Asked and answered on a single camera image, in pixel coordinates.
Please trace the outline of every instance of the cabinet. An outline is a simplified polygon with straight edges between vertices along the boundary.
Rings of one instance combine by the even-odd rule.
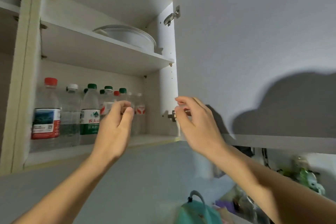
[[[221,130],[230,144],[334,153],[336,109],[321,102],[330,104],[336,97],[330,87],[336,70],[335,4],[335,0],[22,0],[1,174],[91,150],[79,146],[29,154],[35,93],[46,76],[58,78],[61,87],[77,83],[84,88],[92,80],[99,88],[112,84],[143,91],[148,134],[132,138],[130,145],[179,140],[179,130],[167,114],[176,105],[175,96],[188,95],[222,116]],[[180,17],[164,25],[178,5]],[[107,24],[148,32],[163,48],[162,54],[92,32]],[[307,92],[311,87],[319,94]]]

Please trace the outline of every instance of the bottle label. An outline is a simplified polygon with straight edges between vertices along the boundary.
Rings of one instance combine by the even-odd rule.
[[[81,110],[80,134],[97,134],[99,129],[99,109]]]
[[[103,107],[100,109],[100,114],[108,114],[111,111],[114,102],[104,102]]]
[[[61,109],[36,108],[32,139],[54,138],[60,135]]]
[[[146,108],[144,105],[137,105],[135,107],[135,114],[145,114]]]

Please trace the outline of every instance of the teal backpack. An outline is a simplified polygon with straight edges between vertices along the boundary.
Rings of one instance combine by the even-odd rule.
[[[202,202],[193,200],[194,195]],[[222,224],[222,220],[216,210],[205,204],[201,194],[193,190],[190,192],[188,202],[181,206],[175,224]]]

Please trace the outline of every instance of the person's left hand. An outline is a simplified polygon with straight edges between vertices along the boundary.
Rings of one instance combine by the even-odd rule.
[[[90,158],[108,168],[126,150],[134,111],[128,101],[117,101],[99,124],[99,131]]]

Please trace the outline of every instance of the white bowl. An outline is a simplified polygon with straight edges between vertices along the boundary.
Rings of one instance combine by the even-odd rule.
[[[155,40],[149,34],[130,26],[108,25],[99,27],[94,32],[139,47],[147,52],[154,52],[156,47]]]

